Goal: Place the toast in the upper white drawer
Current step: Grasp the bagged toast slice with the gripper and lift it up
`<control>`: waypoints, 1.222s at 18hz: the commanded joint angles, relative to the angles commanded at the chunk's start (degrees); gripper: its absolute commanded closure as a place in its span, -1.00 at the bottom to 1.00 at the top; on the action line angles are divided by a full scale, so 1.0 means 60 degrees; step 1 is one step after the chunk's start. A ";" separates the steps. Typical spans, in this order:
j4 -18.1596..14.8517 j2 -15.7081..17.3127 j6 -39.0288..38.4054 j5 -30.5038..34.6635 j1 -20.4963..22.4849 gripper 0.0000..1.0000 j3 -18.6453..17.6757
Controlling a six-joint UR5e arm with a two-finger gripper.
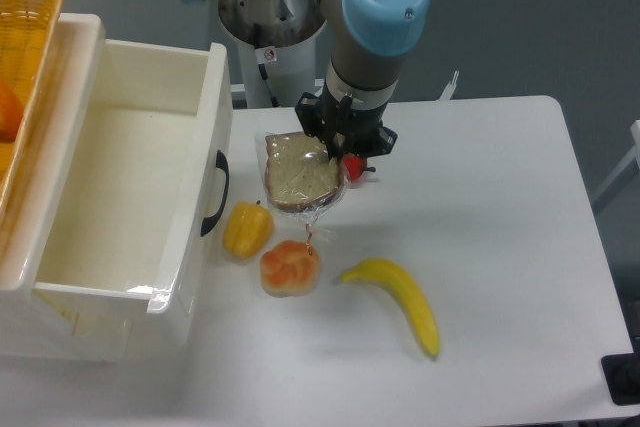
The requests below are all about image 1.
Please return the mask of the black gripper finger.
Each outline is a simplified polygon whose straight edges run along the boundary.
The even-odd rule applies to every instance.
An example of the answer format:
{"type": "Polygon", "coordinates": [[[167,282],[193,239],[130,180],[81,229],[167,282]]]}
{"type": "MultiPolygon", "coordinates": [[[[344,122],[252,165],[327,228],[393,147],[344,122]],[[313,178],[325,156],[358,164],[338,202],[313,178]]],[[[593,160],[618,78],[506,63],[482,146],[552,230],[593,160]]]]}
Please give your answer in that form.
{"type": "Polygon", "coordinates": [[[337,162],[340,162],[342,160],[344,155],[344,140],[345,137],[341,133],[333,131],[328,131],[326,133],[324,144],[329,159],[335,159],[337,162]]]}

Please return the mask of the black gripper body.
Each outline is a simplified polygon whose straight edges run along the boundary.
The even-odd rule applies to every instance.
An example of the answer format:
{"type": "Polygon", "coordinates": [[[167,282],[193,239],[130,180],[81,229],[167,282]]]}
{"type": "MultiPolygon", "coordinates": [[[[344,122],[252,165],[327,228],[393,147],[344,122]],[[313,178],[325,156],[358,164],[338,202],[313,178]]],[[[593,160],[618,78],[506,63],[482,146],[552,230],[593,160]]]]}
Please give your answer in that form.
{"type": "Polygon", "coordinates": [[[323,144],[328,131],[343,134],[343,157],[388,155],[398,134],[383,124],[382,117],[395,87],[363,90],[339,77],[328,77],[321,94],[303,93],[294,111],[304,134],[323,144]]]}

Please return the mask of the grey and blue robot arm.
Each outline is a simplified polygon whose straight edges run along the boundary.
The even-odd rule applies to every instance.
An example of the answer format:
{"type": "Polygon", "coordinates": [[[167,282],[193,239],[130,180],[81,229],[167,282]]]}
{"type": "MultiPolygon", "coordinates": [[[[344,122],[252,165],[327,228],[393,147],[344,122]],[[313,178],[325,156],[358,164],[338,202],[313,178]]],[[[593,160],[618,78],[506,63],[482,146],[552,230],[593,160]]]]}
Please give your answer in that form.
{"type": "Polygon", "coordinates": [[[274,106],[291,91],[304,133],[332,157],[392,151],[397,136],[382,116],[430,0],[217,1],[225,30],[254,55],[246,85],[262,85],[274,106]]]}

